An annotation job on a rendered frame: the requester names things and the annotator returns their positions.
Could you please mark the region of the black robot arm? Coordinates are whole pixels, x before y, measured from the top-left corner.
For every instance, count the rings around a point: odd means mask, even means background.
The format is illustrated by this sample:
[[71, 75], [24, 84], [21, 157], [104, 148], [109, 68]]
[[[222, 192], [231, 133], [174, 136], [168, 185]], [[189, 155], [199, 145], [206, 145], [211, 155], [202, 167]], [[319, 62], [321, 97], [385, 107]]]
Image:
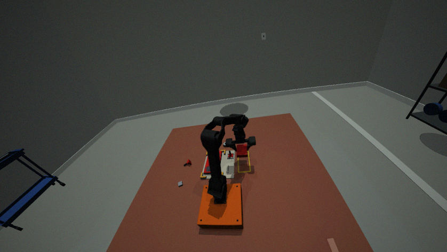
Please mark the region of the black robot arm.
[[[245, 131], [249, 119], [243, 114], [230, 114], [230, 116], [216, 116], [205, 126], [201, 133], [202, 146], [206, 149], [209, 166], [211, 170], [211, 178], [207, 193], [213, 195], [214, 204], [226, 204], [227, 202], [227, 181], [226, 176], [221, 174], [219, 148], [225, 135], [225, 126], [234, 124], [232, 131], [234, 135], [241, 136]], [[220, 131], [214, 131], [216, 125], [221, 126]]]

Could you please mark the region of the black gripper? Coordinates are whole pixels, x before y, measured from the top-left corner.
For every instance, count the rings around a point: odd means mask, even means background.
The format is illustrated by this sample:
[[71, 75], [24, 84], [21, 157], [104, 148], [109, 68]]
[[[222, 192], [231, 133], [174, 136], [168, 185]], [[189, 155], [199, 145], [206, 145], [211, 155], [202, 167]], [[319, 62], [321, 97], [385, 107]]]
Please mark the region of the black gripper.
[[235, 144], [244, 144], [244, 143], [248, 143], [247, 151], [248, 151], [248, 149], [249, 149], [251, 146], [254, 146], [254, 145], [256, 144], [256, 139], [255, 139], [254, 136], [253, 136], [253, 137], [249, 137], [248, 139], [245, 139], [244, 133], [243, 133], [243, 135], [241, 135], [241, 136], [236, 136], [236, 135], [235, 135], [235, 139], [236, 139], [236, 140], [232, 140], [232, 138], [227, 138], [227, 139], [226, 139], [226, 147], [230, 147], [230, 148], [232, 148], [233, 150], [235, 150], [236, 152], [237, 152], [237, 149], [236, 149], [236, 145], [235, 145]]

